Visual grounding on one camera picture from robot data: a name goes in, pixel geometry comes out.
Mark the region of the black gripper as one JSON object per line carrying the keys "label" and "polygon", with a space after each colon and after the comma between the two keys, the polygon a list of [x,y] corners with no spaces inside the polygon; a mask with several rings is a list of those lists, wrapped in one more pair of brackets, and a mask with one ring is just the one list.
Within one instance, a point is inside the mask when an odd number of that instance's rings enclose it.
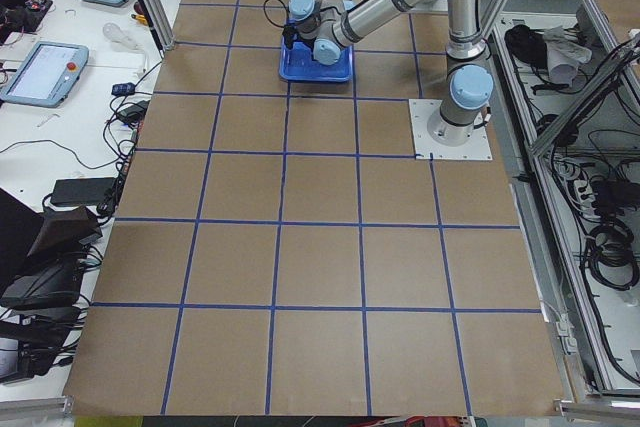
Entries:
{"label": "black gripper", "polygon": [[299,41],[298,29],[294,22],[287,22],[282,30],[283,44],[291,50],[294,44]]}

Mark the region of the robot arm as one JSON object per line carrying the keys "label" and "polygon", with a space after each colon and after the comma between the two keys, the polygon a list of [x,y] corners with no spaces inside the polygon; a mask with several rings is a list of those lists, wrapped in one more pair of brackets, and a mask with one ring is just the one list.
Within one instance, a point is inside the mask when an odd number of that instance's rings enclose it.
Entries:
{"label": "robot arm", "polygon": [[480,7],[481,0],[288,0],[279,75],[293,82],[346,82],[354,45],[408,14],[417,46],[425,44],[430,27],[446,40],[443,98],[427,120],[427,132],[437,144],[460,147],[490,118],[494,80],[485,66]]}

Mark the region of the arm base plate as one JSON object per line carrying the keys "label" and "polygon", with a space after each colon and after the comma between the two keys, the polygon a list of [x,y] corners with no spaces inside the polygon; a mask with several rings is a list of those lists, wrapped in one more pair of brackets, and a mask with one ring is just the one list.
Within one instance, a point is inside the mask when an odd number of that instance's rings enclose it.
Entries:
{"label": "arm base plate", "polygon": [[491,161],[491,147],[476,115],[468,126],[457,127],[441,117],[439,99],[409,99],[414,155],[420,160]]}

